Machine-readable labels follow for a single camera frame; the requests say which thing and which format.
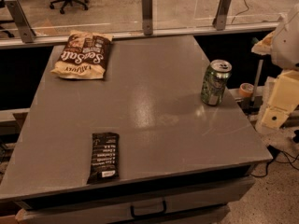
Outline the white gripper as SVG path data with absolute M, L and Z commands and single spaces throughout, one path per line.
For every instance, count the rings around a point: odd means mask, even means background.
M 252 47 L 251 51 L 258 55 L 270 55 L 274 34 L 275 32 L 271 32 L 266 35 Z M 262 117 L 262 125 L 279 129 L 297 106 L 299 106 L 299 72 L 283 71 L 275 79 L 274 88 Z

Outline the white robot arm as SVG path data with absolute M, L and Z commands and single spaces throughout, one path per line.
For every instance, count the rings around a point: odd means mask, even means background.
M 275 31 L 257 42 L 251 51 L 270 55 L 272 64 L 282 69 L 274 80 L 261 119 L 263 126 L 279 129 L 299 106 L 299 4 L 284 15 Z

